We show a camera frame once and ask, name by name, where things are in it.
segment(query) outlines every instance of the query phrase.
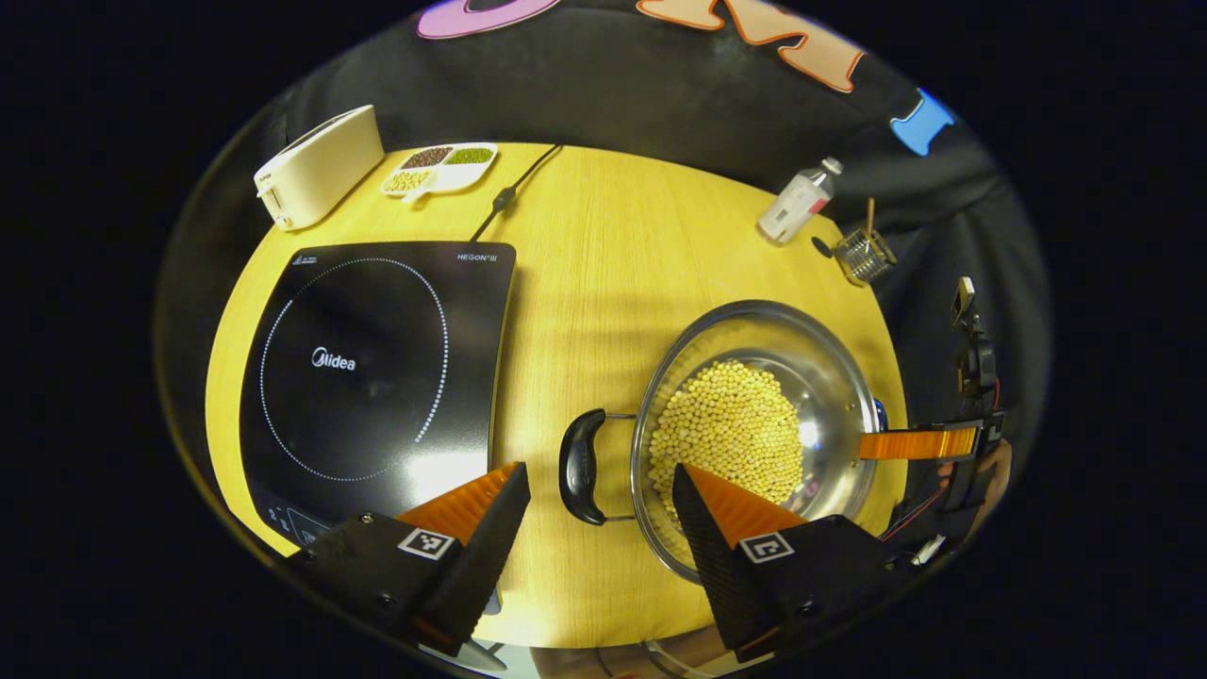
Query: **glass cup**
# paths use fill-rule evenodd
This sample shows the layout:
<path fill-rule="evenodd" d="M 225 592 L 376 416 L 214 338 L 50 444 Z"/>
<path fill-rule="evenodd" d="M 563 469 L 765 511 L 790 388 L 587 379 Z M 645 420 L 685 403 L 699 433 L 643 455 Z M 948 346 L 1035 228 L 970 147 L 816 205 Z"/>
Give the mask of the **glass cup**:
<path fill-rule="evenodd" d="M 868 229 L 857 228 L 838 241 L 834 256 L 846 279 L 858 286 L 865 286 L 886 270 L 897 264 L 897 257 L 888 248 L 888 242 L 875 228 L 870 236 Z"/>

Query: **stainless steel pot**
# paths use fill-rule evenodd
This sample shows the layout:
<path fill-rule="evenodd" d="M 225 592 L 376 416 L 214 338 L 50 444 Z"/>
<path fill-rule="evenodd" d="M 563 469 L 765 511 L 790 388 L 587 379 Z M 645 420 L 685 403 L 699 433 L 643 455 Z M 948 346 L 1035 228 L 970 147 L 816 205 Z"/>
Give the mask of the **stainless steel pot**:
<path fill-rule="evenodd" d="M 783 507 L 804 519 L 855 519 L 876 470 L 875 462 L 858 460 L 859 437 L 886 426 L 855 359 L 814 317 L 779 302 L 750 299 L 717 306 L 689 324 L 649 380 L 636 416 L 596 409 L 570 425 L 561 441 L 559 487 L 566 509 L 587 523 L 636 520 L 659 561 L 693 583 L 700 576 L 687 538 L 648 478 L 649 443 L 671 396 L 712 362 L 724 361 L 771 373 L 797 409 L 804 460 L 800 485 Z M 629 466 L 634 516 L 605 517 L 595 507 L 594 438 L 606 418 L 636 421 Z"/>

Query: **white divided dish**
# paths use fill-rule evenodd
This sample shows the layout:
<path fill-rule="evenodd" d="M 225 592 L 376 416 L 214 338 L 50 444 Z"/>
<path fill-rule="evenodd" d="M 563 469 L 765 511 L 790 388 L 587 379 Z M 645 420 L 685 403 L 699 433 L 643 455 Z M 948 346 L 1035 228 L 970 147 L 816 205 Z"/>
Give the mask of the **white divided dish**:
<path fill-rule="evenodd" d="M 430 148 L 444 148 L 444 147 L 449 147 L 449 152 L 443 158 L 441 158 L 441 160 L 437 164 L 414 166 L 407 169 L 402 168 L 402 165 L 407 164 L 407 162 L 410 160 L 410 158 L 418 153 L 421 153 Z M 457 151 L 467 148 L 482 148 L 485 151 L 490 151 L 490 157 L 486 158 L 485 160 L 476 163 L 449 163 L 449 160 L 457 154 Z M 390 172 L 390 176 L 387 176 L 384 182 L 381 182 L 381 193 L 385 193 L 386 195 L 401 197 L 403 203 L 413 203 L 426 193 L 447 193 L 451 191 L 460 191 L 461 188 L 472 186 L 474 182 L 482 178 L 482 175 L 486 171 L 490 164 L 495 162 L 495 158 L 497 156 L 498 156 L 498 146 L 489 141 L 473 141 L 466 144 L 438 144 L 436 146 L 416 148 L 413 153 L 407 156 L 406 160 L 400 163 L 397 169 Z M 430 171 L 431 174 L 427 176 L 427 178 L 424 180 L 422 183 L 413 188 L 403 191 L 387 188 L 393 177 L 400 174 L 416 174 L 422 171 Z"/>

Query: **plastic bottle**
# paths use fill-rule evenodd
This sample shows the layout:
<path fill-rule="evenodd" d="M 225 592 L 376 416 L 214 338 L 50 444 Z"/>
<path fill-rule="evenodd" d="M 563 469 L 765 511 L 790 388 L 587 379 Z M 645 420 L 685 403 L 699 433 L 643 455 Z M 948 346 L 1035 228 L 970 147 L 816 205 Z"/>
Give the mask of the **plastic bottle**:
<path fill-rule="evenodd" d="M 834 158 L 822 166 L 803 169 L 780 191 L 780 197 L 758 217 L 763 235 L 783 245 L 834 197 L 834 175 L 842 174 L 842 163 Z"/>

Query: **midea logo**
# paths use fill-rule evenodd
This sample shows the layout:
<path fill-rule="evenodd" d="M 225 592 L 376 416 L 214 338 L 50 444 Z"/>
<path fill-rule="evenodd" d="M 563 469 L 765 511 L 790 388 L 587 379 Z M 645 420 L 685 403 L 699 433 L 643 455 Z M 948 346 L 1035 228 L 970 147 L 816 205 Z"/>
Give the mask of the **midea logo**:
<path fill-rule="evenodd" d="M 319 347 L 310 355 L 310 364 L 315 368 L 338 368 L 340 370 L 356 370 L 356 362 L 336 357 L 327 353 L 326 347 Z"/>

